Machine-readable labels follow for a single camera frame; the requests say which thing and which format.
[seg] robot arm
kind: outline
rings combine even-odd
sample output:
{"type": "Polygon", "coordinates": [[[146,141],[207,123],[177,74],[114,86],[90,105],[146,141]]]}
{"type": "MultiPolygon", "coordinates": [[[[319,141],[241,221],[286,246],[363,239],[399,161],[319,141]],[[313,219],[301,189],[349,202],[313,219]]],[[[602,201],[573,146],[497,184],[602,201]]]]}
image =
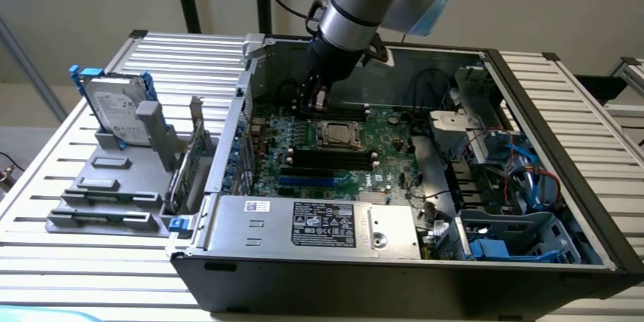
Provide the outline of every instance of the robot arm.
{"type": "Polygon", "coordinates": [[[349,78],[365,55],[387,61],[387,51],[383,52],[377,34],[379,27],[406,33],[414,30],[413,34],[426,35],[422,28],[434,25],[427,14],[435,2],[329,0],[309,50],[310,77],[303,92],[303,109],[325,110],[331,85],[349,78]]]}

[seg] sticker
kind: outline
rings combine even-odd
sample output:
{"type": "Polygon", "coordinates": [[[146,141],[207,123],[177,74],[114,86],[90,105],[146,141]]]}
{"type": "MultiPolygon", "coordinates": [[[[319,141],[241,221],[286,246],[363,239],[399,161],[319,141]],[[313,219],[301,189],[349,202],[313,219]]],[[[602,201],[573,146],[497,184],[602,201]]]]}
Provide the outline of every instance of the sticker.
{"type": "Polygon", "coordinates": [[[354,205],[297,202],[291,242],[301,247],[355,248],[354,205]]]}
{"type": "Polygon", "coordinates": [[[110,130],[131,145],[150,145],[146,124],[137,117],[138,103],[125,94],[95,92],[94,97],[110,130]]]}
{"type": "Polygon", "coordinates": [[[257,211],[259,213],[267,213],[271,211],[271,201],[247,200],[245,211],[257,211]]]}

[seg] warning label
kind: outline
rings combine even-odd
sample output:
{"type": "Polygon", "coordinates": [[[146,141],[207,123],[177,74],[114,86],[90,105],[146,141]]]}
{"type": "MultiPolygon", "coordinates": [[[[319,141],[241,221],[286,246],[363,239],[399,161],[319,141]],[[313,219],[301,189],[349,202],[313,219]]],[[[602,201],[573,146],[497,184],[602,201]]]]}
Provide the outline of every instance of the warning label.
{"type": "Polygon", "coordinates": [[[291,241],[302,247],[355,248],[354,205],[295,203],[291,241]]]}

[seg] white wall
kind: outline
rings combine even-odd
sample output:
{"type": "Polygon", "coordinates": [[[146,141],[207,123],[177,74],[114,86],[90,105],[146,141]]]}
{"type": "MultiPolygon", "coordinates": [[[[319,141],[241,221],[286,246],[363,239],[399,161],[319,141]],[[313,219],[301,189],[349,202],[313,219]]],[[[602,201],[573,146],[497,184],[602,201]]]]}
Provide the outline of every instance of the white wall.
{"type": "MultiPolygon", "coordinates": [[[[306,11],[313,0],[285,0],[306,11]]],[[[606,73],[644,55],[643,0],[453,0],[434,35],[409,41],[506,51],[555,51],[575,72],[606,73]]],[[[257,31],[255,0],[198,0],[205,32],[257,31]]],[[[274,5],[275,33],[306,34],[274,5]]],[[[105,66],[131,29],[185,32],[179,0],[0,0],[0,12],[45,78],[67,84],[73,63],[105,66]]],[[[387,40],[401,35],[385,32],[387,40]]],[[[0,81],[22,72],[0,51],[0,81]]]]}

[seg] motherboard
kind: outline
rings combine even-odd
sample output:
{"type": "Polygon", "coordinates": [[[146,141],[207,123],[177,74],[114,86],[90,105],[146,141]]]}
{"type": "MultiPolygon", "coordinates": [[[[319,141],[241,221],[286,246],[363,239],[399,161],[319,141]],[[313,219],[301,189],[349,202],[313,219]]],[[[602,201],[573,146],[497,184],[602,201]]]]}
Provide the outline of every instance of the motherboard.
{"type": "Polygon", "coordinates": [[[253,195],[410,205],[418,165],[407,113],[362,106],[315,119],[259,106],[253,195]]]}

